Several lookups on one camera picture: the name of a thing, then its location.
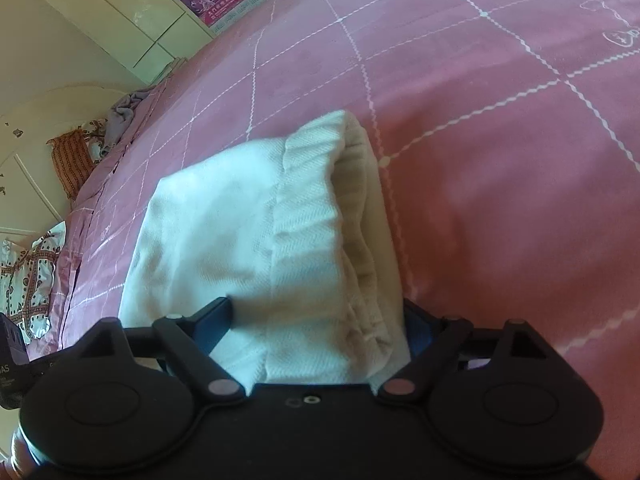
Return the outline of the white pants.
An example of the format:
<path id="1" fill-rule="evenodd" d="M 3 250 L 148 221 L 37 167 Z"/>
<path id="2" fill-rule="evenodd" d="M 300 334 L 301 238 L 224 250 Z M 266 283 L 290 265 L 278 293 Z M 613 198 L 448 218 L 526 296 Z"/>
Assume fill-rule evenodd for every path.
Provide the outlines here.
<path id="1" fill-rule="evenodd" d="M 148 327 L 232 302 L 212 358 L 244 387 L 382 385 L 409 362 L 378 164 L 347 110 L 164 177 L 118 316 Z"/>

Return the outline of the white patterned pillow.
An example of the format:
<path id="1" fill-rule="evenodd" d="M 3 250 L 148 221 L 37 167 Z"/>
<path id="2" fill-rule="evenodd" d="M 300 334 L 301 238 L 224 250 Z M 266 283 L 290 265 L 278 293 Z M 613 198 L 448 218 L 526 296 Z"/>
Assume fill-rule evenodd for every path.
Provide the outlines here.
<path id="1" fill-rule="evenodd" d="M 7 238 L 1 242 L 1 313 L 21 330 L 26 344 L 51 328 L 51 292 L 65 237 L 61 222 L 29 247 Z"/>

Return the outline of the cream bed headboard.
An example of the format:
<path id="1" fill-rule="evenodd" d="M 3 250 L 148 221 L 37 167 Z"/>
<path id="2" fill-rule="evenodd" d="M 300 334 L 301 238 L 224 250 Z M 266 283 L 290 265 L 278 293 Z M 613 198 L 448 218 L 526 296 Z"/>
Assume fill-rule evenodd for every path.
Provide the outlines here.
<path id="1" fill-rule="evenodd" d="M 1 237 L 30 243 L 65 219 L 70 201 L 48 141 L 103 117 L 125 94 L 102 86 L 62 87 L 1 116 Z"/>

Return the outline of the orange striped pillow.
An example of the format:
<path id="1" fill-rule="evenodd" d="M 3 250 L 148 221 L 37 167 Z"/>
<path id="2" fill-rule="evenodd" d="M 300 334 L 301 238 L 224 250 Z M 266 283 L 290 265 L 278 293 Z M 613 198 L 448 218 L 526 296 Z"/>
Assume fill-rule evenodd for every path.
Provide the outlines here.
<path id="1" fill-rule="evenodd" d="M 87 141 L 90 139 L 90 134 L 77 128 L 47 140 L 54 171 L 69 200 L 76 200 L 82 186 L 96 168 L 88 148 Z"/>

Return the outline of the lavender crumpled blanket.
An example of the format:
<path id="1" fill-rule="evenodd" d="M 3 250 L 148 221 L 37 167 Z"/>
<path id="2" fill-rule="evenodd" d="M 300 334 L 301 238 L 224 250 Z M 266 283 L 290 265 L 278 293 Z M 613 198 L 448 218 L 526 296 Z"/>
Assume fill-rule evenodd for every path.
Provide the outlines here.
<path id="1" fill-rule="evenodd" d="M 106 155 L 120 141 L 134 120 L 136 108 L 152 90 L 153 87 L 148 87 L 127 93 L 108 110 L 105 117 L 102 155 Z"/>

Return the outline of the pink checked bed sheet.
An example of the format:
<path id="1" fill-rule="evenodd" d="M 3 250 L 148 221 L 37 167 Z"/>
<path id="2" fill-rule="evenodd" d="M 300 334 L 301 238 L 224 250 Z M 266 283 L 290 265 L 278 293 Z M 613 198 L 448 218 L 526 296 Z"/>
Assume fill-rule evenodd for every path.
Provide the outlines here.
<path id="1" fill-rule="evenodd" d="M 524 318 L 600 396 L 590 466 L 639 474 L 639 0 L 268 0 L 149 96 L 67 220 L 52 327 L 117 312 L 157 182 L 349 110 L 406 297 Z"/>

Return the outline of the cream glossy wardrobe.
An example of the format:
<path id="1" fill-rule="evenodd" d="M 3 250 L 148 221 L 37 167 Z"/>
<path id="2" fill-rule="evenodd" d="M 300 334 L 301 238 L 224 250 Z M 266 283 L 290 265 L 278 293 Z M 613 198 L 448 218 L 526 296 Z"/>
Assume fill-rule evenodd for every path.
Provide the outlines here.
<path id="1" fill-rule="evenodd" d="M 46 1 L 145 84 L 218 36 L 181 0 Z"/>

